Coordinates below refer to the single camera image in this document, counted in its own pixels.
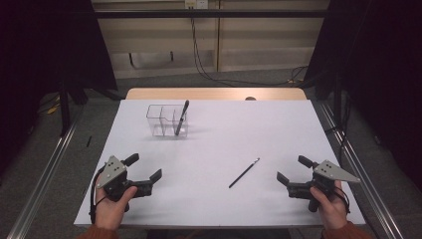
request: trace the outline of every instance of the person's right hand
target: person's right hand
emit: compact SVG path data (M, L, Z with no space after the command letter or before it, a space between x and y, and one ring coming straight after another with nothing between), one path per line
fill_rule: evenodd
M336 181L335 186L341 189L341 181ZM330 199L326 198L320 190L315 187L311 187L311 194L316 200L319 201L320 205L318 208L320 219L322 220L323 227L326 230L339 229L347 224L346 211L343 201L336 195L332 195Z

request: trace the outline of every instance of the white tabletop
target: white tabletop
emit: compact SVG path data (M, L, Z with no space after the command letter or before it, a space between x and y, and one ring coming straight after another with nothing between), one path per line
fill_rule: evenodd
M187 137L152 136L146 119L149 105L184 101L120 103L99 160L125 159L139 153L128 179L146 180L162 168L149 197L132 199L122 226L140 228L268 228L321 225L308 200L290 198L277 171L291 182L312 179L298 156L336 163L310 101L190 101ZM229 188L255 159L260 161ZM364 224L347 183L348 219ZM88 193L75 220L91 224Z

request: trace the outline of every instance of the clear plastic organizer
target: clear plastic organizer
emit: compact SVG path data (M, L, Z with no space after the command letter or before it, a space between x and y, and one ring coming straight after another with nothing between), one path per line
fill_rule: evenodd
M150 105L146 118L154 136L187 136L187 112L184 105Z

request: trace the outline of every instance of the brown sleeve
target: brown sleeve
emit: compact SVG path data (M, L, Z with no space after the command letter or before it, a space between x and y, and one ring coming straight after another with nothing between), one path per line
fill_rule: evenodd
M92 225L88 231L77 239L118 239L118 235L115 231L98 228L96 225Z
M322 230L323 239L370 239L371 237L366 232L357 228L353 223L347 224L340 229Z

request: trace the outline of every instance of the wall outlet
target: wall outlet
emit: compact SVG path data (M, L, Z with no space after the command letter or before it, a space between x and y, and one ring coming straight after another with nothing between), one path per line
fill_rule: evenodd
M196 9L196 0L185 0L185 9Z
M197 0L196 9L208 9L208 0Z

